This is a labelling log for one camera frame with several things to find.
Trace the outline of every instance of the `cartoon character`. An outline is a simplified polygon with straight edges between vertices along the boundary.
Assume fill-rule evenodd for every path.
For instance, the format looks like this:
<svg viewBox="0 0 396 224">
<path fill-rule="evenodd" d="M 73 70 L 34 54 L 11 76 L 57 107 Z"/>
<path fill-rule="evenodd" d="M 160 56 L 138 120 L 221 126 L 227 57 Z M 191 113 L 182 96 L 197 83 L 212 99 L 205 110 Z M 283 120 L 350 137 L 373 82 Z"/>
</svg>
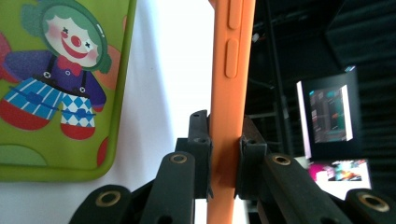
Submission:
<svg viewBox="0 0 396 224">
<path fill-rule="evenodd" d="M 45 127 L 60 111 L 65 135 L 89 138 L 95 131 L 93 111 L 102 111 L 106 103 L 92 72 L 107 73 L 111 66 L 103 29 L 74 0 L 25 5 L 21 23 L 48 49 L 12 51 L 0 33 L 0 80 L 19 83 L 0 101 L 0 118 L 33 131 Z"/>
</svg>

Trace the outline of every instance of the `green panel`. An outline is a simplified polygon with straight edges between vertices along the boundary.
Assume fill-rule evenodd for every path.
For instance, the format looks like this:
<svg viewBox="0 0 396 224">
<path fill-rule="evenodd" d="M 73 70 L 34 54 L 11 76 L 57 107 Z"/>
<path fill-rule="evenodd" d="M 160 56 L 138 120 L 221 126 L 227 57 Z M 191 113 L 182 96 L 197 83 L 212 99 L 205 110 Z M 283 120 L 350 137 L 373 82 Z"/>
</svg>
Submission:
<svg viewBox="0 0 396 224">
<path fill-rule="evenodd" d="M 81 64 L 82 70 L 92 72 L 94 79 L 106 96 L 106 103 L 102 110 L 93 110 L 95 114 L 94 133 L 82 140 L 76 137 L 79 136 L 78 134 L 76 134 L 76 136 L 73 135 L 73 137 L 67 136 L 61 128 L 61 123 L 63 122 L 62 113 L 63 110 L 65 110 L 63 103 L 55 106 L 57 111 L 54 113 L 53 117 L 49 119 L 47 125 L 33 131 L 17 127 L 15 123 L 12 123 L 15 119 L 12 119 L 12 122 L 8 122 L 4 117 L 0 116 L 0 170 L 2 170 L 2 172 L 0 172 L 0 181 L 89 180 L 105 174 L 114 161 L 136 1 L 0 1 L 0 35 L 2 35 L 7 41 L 7 44 L 10 45 L 11 53 L 46 50 L 51 52 L 55 58 L 65 54 L 57 49 L 57 46 L 59 47 L 61 45 L 53 45 L 52 42 L 50 42 L 50 38 L 48 37 L 50 36 L 50 32 L 46 33 L 46 28 L 41 28 L 41 24 L 44 22 L 35 22 L 44 20 L 40 15 L 46 15 L 44 12 L 48 12 L 48 8 L 61 8 L 54 7 L 56 4 L 63 6 L 63 8 L 72 8 L 70 14 L 75 19 L 73 20 L 73 18 L 71 18 L 71 21 L 79 20 L 74 15 L 75 13 L 72 12 L 80 11 L 84 12 L 81 14 L 90 18 L 90 22 L 98 22 L 99 25 L 94 25 L 91 31 L 88 30 L 88 36 L 91 38 L 91 42 L 84 42 L 85 39 L 81 38 L 82 42 L 80 41 L 80 43 L 95 44 L 95 38 L 90 35 L 92 34 L 90 32 L 101 34 L 101 32 L 99 32 L 101 30 L 104 35 L 100 38 L 103 38 L 101 41 L 105 43 L 102 46 L 104 48 L 102 52 L 107 52 L 107 56 L 111 60 L 111 63 L 108 64 L 111 65 L 109 66 L 109 72 L 104 72 L 102 69 L 106 67 L 106 63 L 105 60 L 100 59 L 102 55 L 105 55 L 101 54 L 99 50 L 101 47 L 95 49 L 98 50 L 99 55 L 97 56 L 95 66 L 89 67 L 83 65 L 85 64 L 85 62 L 82 61 L 83 59 L 77 61 L 77 63 Z M 59 13 L 59 16 L 56 15 L 57 18 L 61 18 L 62 20 L 64 15 L 61 14 L 69 13 L 68 10 L 62 13 L 56 12 L 56 10 L 54 11 L 55 14 Z M 48 27 L 50 27 L 49 21 L 45 21 Z M 90 27 L 83 22 L 85 21 L 82 20 L 79 27 Z M 0 61 L 2 53 L 5 52 L 4 49 L 1 48 L 7 45 L 1 41 L 0 38 Z M 71 43 L 77 43 L 77 41 L 75 40 L 75 42 L 72 42 L 72 40 L 70 40 L 69 44 L 71 45 Z M 25 60 L 26 62 L 21 62 L 21 67 L 26 66 L 31 59 L 26 58 Z M 1 75 L 1 71 L 2 69 L 0 69 L 0 100 L 8 101 L 6 96 L 12 92 L 11 88 L 18 88 L 22 84 L 22 81 L 19 80 L 17 83 L 10 82 L 8 79 L 2 78 L 3 75 Z M 53 85 L 55 85 L 51 86 L 53 89 L 60 90 L 57 83 Z M 33 92 L 35 95 L 40 94 L 36 90 Z M 60 90 L 60 92 L 63 95 L 66 94 L 63 90 Z M 47 105 L 40 103 L 36 106 L 43 108 L 43 106 L 45 107 Z M 22 106 L 18 107 L 16 110 L 20 111 L 21 109 Z M 4 107 L 0 107 L 0 112 L 1 110 L 6 111 Z M 36 118 L 35 112 L 27 113 L 29 115 L 34 114 L 32 117 Z M 77 124 L 72 124 L 71 126 L 73 130 L 75 130 L 74 128 Z M 104 159 L 98 162 L 98 156 L 100 157 L 101 155 L 104 155 Z"/>
</svg>

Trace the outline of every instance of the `clown face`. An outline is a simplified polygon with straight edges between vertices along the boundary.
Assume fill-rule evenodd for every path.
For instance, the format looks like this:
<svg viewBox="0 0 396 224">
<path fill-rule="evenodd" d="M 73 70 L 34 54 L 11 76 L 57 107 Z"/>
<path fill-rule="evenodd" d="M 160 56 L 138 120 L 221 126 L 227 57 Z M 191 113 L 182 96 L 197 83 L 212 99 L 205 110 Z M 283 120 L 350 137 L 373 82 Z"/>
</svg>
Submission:
<svg viewBox="0 0 396 224">
<path fill-rule="evenodd" d="M 44 37 L 56 53 L 83 67 L 89 68 L 97 65 L 100 56 L 98 44 L 100 43 L 95 43 L 93 39 L 100 39 L 100 34 L 89 32 L 89 30 L 96 31 L 97 28 L 88 19 L 72 10 L 67 19 L 62 19 L 54 13 L 54 17 L 45 20 L 45 23 L 48 29 L 44 33 Z"/>
</svg>

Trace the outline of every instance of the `red shoe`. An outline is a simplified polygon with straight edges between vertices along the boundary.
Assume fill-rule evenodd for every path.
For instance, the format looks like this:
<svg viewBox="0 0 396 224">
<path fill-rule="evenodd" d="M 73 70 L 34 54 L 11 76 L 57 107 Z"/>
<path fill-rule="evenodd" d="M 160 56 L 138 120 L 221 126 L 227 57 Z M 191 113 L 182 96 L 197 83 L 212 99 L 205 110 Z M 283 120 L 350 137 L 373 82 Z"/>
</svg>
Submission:
<svg viewBox="0 0 396 224">
<path fill-rule="evenodd" d="M 0 118 L 14 127 L 34 131 L 46 126 L 50 120 L 28 113 L 5 99 L 0 101 Z"/>
<path fill-rule="evenodd" d="M 65 123 L 61 123 L 61 129 L 66 136 L 76 140 L 87 139 L 95 132 L 94 127 L 82 127 Z"/>
</svg>

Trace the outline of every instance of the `metal grommet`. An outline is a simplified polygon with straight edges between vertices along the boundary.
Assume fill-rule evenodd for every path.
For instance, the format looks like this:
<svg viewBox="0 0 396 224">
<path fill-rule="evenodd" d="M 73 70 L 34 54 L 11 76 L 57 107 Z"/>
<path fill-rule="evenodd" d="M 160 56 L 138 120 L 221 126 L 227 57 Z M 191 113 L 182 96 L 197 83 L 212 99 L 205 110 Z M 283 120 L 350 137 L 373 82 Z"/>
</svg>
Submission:
<svg viewBox="0 0 396 224">
<path fill-rule="evenodd" d="M 171 156 L 170 161 L 173 163 L 181 164 L 181 163 L 184 163 L 187 161 L 187 157 L 182 154 L 176 154 L 176 155 Z"/>
<path fill-rule="evenodd" d="M 104 198 L 107 195 L 111 195 L 114 198 L 112 200 L 110 200 L 109 202 L 104 201 Z M 103 192 L 101 194 L 99 194 L 99 196 L 96 198 L 96 206 L 98 207 L 110 207 L 113 206 L 114 204 L 116 204 L 121 198 L 121 193 L 119 191 L 116 190 L 110 190 L 110 191 L 106 191 Z"/>
<path fill-rule="evenodd" d="M 361 203 L 369 208 L 374 209 L 377 212 L 388 212 L 390 209 L 389 205 L 384 200 L 375 197 L 374 195 L 371 195 L 369 193 L 359 192 L 358 198 Z"/>
<path fill-rule="evenodd" d="M 50 78 L 50 73 L 49 72 L 44 72 L 43 76 L 44 76 L 44 78 Z"/>
<path fill-rule="evenodd" d="M 273 156 L 273 161 L 279 165 L 290 165 L 291 161 L 283 156 Z"/>
</svg>

